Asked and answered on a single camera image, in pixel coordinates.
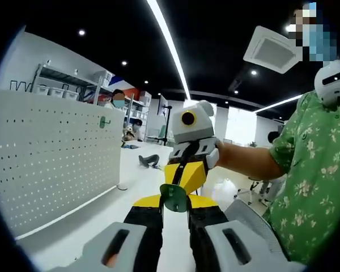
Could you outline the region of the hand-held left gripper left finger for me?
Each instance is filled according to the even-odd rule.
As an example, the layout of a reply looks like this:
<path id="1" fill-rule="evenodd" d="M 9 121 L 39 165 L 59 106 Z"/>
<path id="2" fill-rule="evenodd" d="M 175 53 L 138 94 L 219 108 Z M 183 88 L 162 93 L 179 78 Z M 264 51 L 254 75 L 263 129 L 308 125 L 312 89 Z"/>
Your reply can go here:
<path id="1" fill-rule="evenodd" d="M 163 245 L 161 196 L 133 204 L 123 222 L 114 222 L 88 241 L 82 256 L 51 271 L 156 271 Z"/>

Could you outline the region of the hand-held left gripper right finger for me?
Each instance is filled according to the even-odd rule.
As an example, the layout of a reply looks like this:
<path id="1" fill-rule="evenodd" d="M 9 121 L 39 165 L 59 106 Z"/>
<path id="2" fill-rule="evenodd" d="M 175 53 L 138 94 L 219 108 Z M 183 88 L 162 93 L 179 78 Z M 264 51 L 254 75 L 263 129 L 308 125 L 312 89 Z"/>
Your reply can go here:
<path id="1" fill-rule="evenodd" d="M 222 211 L 190 195 L 190 247 L 196 271 L 304 271 L 289 261 L 270 225 L 241 200 Z"/>

